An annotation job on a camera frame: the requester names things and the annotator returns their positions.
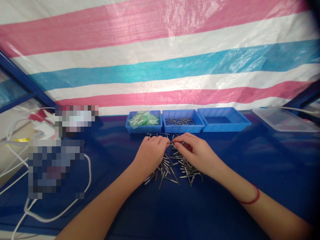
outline blue tabletop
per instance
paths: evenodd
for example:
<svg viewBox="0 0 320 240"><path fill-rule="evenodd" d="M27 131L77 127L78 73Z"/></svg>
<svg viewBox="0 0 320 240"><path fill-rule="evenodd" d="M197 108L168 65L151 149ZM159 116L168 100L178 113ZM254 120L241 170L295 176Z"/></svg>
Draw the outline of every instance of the blue tabletop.
<svg viewBox="0 0 320 240"><path fill-rule="evenodd" d="M277 132L253 112L242 113L252 122L242 132L196 135L205 139L229 167L313 223L319 199L320 134ZM132 162L146 135L128 134L126 116L100 119L99 131L85 144L92 164L92 184L85 199L50 223L26 217L20 232L57 235ZM88 182L86 160L81 166L82 178L77 184L84 190ZM174 167L177 177L181 176L179 165ZM3 188L25 171L23 167ZM160 190L159 180L141 185L120 209L106 239L268 239L233 196L213 179L204 176L201 182L196 178L192 187L185 178L179 181L180 186L164 180ZM23 215L27 187L26 175L0 196L0 230L14 230ZM38 200L32 211L51 218L71 202Z"/></svg>

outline pile of metal pins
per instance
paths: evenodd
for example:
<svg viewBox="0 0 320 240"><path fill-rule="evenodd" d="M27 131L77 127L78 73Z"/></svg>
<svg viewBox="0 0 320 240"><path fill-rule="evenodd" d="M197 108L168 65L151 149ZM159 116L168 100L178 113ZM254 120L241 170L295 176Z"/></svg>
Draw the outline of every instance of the pile of metal pins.
<svg viewBox="0 0 320 240"><path fill-rule="evenodd" d="M152 135L158 136L158 135L166 135L167 138L169 134L167 133L153 133L153 134L148 134L149 137L151 137ZM172 140L175 138L175 135L179 136L178 134L174 133L172 136ZM174 146L174 143L172 142L172 140L170 141L170 146L172 150L175 150L176 152L173 154L173 156L169 157L168 154L164 154L163 159L160 163L160 165L158 166L158 168L145 180L144 185L148 184L153 178L155 178L155 181L157 181L158 178L158 174L161 174L161 182L159 185L159 189L161 187L162 181L163 179L168 179L171 182L177 183L180 185L173 169L172 166L180 163L181 164L181 170L182 173L184 173L184 176L181 176L180 178L188 178L190 186L192 186L193 180L195 179L196 175L200 175L201 176L201 181L203 182L203 173L199 172L194 166L192 166L181 154L180 152L178 152L178 150L176 149L176 147ZM173 175L173 177L175 178L175 180L170 179L168 177L168 174Z"/></svg>
<svg viewBox="0 0 320 240"><path fill-rule="evenodd" d="M170 118L166 120L167 125L194 125L191 118Z"/></svg>

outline blue plastic bin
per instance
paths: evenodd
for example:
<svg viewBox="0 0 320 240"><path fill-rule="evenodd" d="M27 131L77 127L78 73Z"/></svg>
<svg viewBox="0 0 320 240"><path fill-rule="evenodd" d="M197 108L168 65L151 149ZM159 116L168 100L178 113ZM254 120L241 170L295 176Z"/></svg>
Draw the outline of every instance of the blue plastic bin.
<svg viewBox="0 0 320 240"><path fill-rule="evenodd" d="M130 126L129 119L131 119L133 116L137 115L137 112L130 112L127 117L126 122L126 129L129 133L161 133L162 128L162 115L161 111L150 111L150 114L153 114L157 117L159 117L159 123L160 125L151 125L151 126L139 126L135 129Z"/></svg>
<svg viewBox="0 0 320 240"><path fill-rule="evenodd" d="M204 132L240 132L251 122L233 107L198 108L205 127Z"/></svg>
<svg viewBox="0 0 320 240"><path fill-rule="evenodd" d="M163 110L163 125L165 133L198 133L204 127L204 123L195 109L187 110ZM191 118L194 125L167 125L170 118Z"/></svg>

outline hand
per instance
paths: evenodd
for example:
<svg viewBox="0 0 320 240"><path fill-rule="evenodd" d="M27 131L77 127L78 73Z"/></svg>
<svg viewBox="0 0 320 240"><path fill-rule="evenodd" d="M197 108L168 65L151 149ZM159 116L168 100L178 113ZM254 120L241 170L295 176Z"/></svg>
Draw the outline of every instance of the hand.
<svg viewBox="0 0 320 240"><path fill-rule="evenodd" d="M160 165L170 140L162 136L145 137L139 147L133 164L145 179Z"/></svg>
<svg viewBox="0 0 320 240"><path fill-rule="evenodd" d="M173 142L186 160L200 172L209 175L213 179L216 179L223 167L226 167L205 140L191 133L176 137Z"/></svg>

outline left hand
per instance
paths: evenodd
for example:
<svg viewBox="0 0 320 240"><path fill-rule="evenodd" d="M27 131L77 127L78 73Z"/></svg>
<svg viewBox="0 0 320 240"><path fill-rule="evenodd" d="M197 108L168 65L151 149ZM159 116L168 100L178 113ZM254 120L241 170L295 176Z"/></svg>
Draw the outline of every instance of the left hand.
<svg viewBox="0 0 320 240"><path fill-rule="evenodd" d="M162 136L145 137L132 164L147 178L160 165L170 140Z"/></svg>

